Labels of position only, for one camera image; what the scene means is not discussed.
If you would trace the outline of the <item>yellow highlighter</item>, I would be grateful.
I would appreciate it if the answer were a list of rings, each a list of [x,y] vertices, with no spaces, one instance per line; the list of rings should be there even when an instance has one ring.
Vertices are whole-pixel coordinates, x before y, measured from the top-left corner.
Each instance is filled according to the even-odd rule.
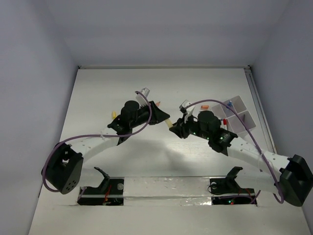
[[[168,128],[173,127],[173,124],[172,124],[172,122],[169,119],[166,119],[165,123],[167,124]]]

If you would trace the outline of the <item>red-cap white marker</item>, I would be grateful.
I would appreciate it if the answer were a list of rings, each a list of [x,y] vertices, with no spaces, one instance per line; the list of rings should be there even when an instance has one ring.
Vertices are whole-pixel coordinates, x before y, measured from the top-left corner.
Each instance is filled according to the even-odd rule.
[[[225,130],[227,130],[227,121],[226,119],[221,119],[221,127]]]

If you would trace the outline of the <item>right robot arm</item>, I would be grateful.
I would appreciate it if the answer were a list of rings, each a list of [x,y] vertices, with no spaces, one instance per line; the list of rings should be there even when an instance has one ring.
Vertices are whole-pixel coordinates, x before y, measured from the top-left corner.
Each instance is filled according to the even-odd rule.
[[[313,188],[313,173],[299,155],[281,156],[259,150],[237,134],[221,128],[211,111],[201,111],[197,117],[179,118],[170,131],[179,138],[193,135],[208,141],[217,153],[241,160],[256,167],[257,173],[246,176],[243,167],[233,167],[226,176],[210,180],[208,191],[216,196],[239,194],[245,188],[278,194],[285,202],[300,207]]]

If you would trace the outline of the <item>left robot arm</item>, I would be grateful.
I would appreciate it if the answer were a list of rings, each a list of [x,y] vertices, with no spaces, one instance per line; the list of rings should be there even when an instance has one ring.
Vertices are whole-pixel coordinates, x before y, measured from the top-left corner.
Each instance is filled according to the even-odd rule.
[[[145,106],[127,101],[121,113],[100,134],[79,136],[80,141],[68,144],[75,139],[72,137],[55,145],[42,169],[44,186],[52,192],[71,192],[79,185],[84,162],[125,142],[133,135],[134,128],[142,124],[156,125],[169,118],[153,101]]]

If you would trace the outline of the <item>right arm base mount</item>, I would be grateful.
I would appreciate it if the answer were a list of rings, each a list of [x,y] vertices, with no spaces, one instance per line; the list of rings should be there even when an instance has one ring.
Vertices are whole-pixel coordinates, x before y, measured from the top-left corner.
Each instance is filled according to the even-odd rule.
[[[213,205],[257,205],[255,190],[241,188],[235,181],[241,170],[235,166],[224,177],[210,178],[207,190]]]

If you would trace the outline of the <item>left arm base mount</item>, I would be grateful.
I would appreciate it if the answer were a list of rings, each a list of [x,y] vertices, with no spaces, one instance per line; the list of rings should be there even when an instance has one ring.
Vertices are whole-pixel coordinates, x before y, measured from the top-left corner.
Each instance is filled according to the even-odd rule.
[[[80,187],[77,203],[80,206],[123,206],[124,177],[110,177],[99,167],[94,167],[103,180],[98,187]]]

